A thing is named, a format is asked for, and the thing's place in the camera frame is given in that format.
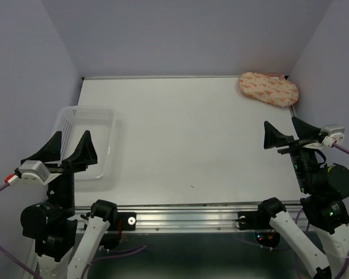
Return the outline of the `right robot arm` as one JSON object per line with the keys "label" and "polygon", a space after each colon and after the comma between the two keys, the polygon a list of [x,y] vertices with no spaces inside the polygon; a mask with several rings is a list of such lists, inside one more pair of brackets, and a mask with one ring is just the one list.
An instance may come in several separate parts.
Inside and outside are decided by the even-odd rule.
{"label": "right robot arm", "polygon": [[311,242],[277,198],[258,205],[256,220],[284,238],[312,278],[349,278],[349,215],[343,202],[349,197],[349,169],[318,163],[316,158],[324,155],[323,148],[342,150],[344,128],[317,128],[295,116],[291,120],[296,137],[265,121],[263,147],[290,155],[300,191],[306,195],[300,200],[302,210],[323,249]]}

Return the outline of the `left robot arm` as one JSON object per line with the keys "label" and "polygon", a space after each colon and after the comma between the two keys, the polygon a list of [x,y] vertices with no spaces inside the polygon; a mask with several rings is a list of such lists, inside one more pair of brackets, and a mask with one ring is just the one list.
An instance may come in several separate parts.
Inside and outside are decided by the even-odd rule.
{"label": "left robot arm", "polygon": [[23,159],[15,173],[25,184],[44,185],[47,200],[26,207],[20,222],[23,235],[35,241],[42,278],[82,278],[107,229],[117,225],[115,203],[97,200],[87,217],[87,229],[71,259],[75,245],[74,175],[97,164],[91,133],[86,130],[74,152],[61,159],[62,133],[57,131],[35,154]]}

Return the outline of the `floral peach laundry bag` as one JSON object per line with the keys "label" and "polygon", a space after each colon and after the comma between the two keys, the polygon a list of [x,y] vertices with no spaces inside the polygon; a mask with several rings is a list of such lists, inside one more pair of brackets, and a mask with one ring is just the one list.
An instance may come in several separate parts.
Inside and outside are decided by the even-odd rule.
{"label": "floral peach laundry bag", "polygon": [[258,101],[286,108],[299,99],[299,90],[295,84],[281,74],[243,73],[238,80],[242,94]]}

